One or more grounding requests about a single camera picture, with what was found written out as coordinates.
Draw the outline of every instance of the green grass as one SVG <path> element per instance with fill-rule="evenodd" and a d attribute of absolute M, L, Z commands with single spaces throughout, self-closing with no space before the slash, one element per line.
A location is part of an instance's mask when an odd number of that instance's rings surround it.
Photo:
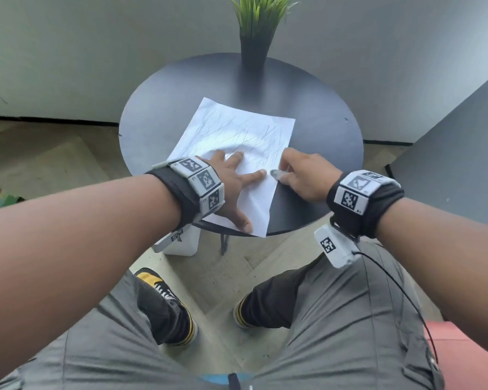
<path fill-rule="evenodd" d="M 296 4 L 291 0 L 232 0 L 241 37 L 272 40 L 280 19 Z"/>

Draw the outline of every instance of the forearm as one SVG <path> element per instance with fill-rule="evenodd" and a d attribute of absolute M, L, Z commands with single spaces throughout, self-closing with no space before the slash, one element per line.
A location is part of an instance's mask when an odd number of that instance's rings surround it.
<path fill-rule="evenodd" d="M 96 306 L 180 217 L 151 175 L 0 209 L 0 377 Z"/>
<path fill-rule="evenodd" d="M 377 237 L 450 320 L 488 350 L 488 226 L 401 199 Z"/>

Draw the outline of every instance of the wire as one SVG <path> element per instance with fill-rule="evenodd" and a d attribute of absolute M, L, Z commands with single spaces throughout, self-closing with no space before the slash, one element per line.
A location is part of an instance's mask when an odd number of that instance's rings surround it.
<path fill-rule="evenodd" d="M 389 274 L 389 272 L 383 268 L 383 266 L 378 263 L 377 261 L 375 261 L 371 256 L 369 256 L 368 254 L 365 254 L 363 252 L 352 252 L 352 254 L 354 255 L 362 255 L 362 256 L 365 256 L 367 258 L 369 258 L 374 264 L 376 264 L 379 268 L 381 268 L 381 270 L 387 274 L 387 276 L 392 279 L 392 281 L 396 284 L 397 287 L 400 288 L 401 292 L 403 293 L 403 295 L 405 297 L 407 297 L 407 300 L 409 300 L 409 302 L 412 304 L 412 306 L 414 307 L 414 309 L 416 310 L 419 318 L 421 319 L 421 321 L 423 322 L 423 326 L 425 326 L 425 329 L 427 330 L 427 333 L 428 333 L 428 336 L 430 337 L 430 343 L 432 344 L 432 349 L 434 349 L 434 356 L 436 357 L 436 363 L 439 364 L 439 359 L 438 359 L 438 354 L 436 352 L 436 345 L 434 344 L 434 340 L 432 339 L 432 334 L 430 334 L 430 330 L 428 329 L 428 326 L 427 326 L 427 323 L 425 322 L 425 319 L 423 318 L 423 315 L 421 314 L 421 312 L 419 311 L 419 309 L 417 308 L 416 304 L 414 304 L 414 302 L 410 299 L 409 295 L 407 293 L 405 293 L 403 287 L 397 282 L 396 279 L 394 279 L 394 277 L 392 275 Z"/>

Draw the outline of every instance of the sneaker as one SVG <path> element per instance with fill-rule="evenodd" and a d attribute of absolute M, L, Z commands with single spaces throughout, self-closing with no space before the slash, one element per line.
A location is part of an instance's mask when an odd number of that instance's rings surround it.
<path fill-rule="evenodd" d="M 195 340 L 195 338 L 197 338 L 197 334 L 199 333 L 199 327 L 197 326 L 194 318 L 191 316 L 190 311 L 184 306 L 181 300 L 179 300 L 179 298 L 175 296 L 172 290 L 170 290 L 169 286 L 164 282 L 162 277 L 160 277 L 159 274 L 157 274 L 157 272 L 155 272 L 154 270 L 151 270 L 150 268 L 142 268 L 138 270 L 135 275 L 142 281 L 148 283 L 150 286 L 155 288 L 165 300 L 176 301 L 188 315 L 189 325 L 185 327 L 187 328 L 187 330 L 185 330 L 184 334 L 179 336 L 177 340 L 166 342 L 166 344 L 171 346 L 187 346 L 191 344 Z"/>
<path fill-rule="evenodd" d="M 233 320 L 235 321 L 235 324 L 242 328 L 242 329 L 252 329 L 254 328 L 255 326 L 252 326 L 251 324 L 248 324 L 245 320 L 244 320 L 244 316 L 242 315 L 242 305 L 244 304 L 244 301 L 246 301 L 246 298 L 247 296 L 249 295 L 246 294 L 244 296 L 243 299 L 241 299 L 239 301 L 239 303 L 237 305 L 235 305 L 235 307 L 233 308 L 232 310 L 232 315 L 233 315 Z"/>

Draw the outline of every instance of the gray wall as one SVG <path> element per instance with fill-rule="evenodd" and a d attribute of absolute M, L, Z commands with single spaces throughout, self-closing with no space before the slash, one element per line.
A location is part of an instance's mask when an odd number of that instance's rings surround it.
<path fill-rule="evenodd" d="M 488 80 L 488 0 L 299 0 L 270 55 L 365 139 L 415 142 Z M 240 51 L 231 0 L 0 0 L 0 115 L 118 122 L 163 65 Z"/>
<path fill-rule="evenodd" d="M 391 168 L 408 197 L 488 224 L 488 81 Z"/>

